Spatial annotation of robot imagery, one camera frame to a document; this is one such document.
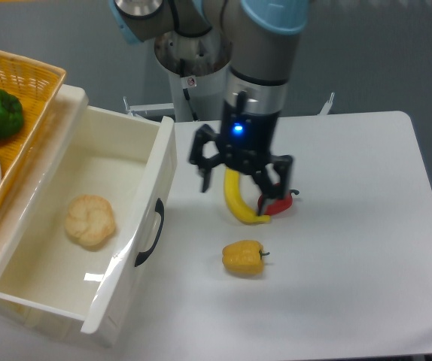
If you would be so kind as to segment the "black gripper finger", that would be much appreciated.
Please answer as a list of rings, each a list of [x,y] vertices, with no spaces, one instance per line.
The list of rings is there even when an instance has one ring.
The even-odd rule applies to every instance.
[[[261,203],[257,215],[264,215],[268,205],[283,199],[290,192],[294,158],[290,155],[266,155],[257,163],[252,174],[253,181],[260,189]]]
[[[215,144],[217,152],[215,155],[207,158],[204,156],[204,148],[210,142]],[[198,168],[198,174],[202,178],[202,193],[205,193],[210,187],[212,169],[223,162],[221,147],[221,135],[216,133],[209,125],[202,125],[195,131],[188,162]]]

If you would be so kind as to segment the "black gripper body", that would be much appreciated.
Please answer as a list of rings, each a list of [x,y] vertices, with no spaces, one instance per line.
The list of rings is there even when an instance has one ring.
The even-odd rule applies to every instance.
[[[236,102],[224,102],[218,144],[222,146],[224,164],[232,170],[251,176],[267,176],[271,162],[270,147],[279,113],[251,112],[248,91],[236,94]]]

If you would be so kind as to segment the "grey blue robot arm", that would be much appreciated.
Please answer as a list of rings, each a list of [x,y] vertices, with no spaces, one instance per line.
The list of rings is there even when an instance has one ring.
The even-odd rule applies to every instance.
[[[154,42],[161,66],[185,82],[189,108],[189,79],[225,74],[220,128],[198,128],[189,155],[202,188],[208,189],[213,168],[225,165],[260,189],[256,215],[285,198],[293,159],[270,149],[308,2],[112,1],[109,7],[127,42]]]

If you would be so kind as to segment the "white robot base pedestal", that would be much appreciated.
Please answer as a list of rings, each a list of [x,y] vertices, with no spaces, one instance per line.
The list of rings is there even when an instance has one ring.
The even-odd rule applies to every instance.
[[[201,37],[167,32],[154,41],[169,78],[176,121],[218,120],[223,110],[230,42],[216,29]]]

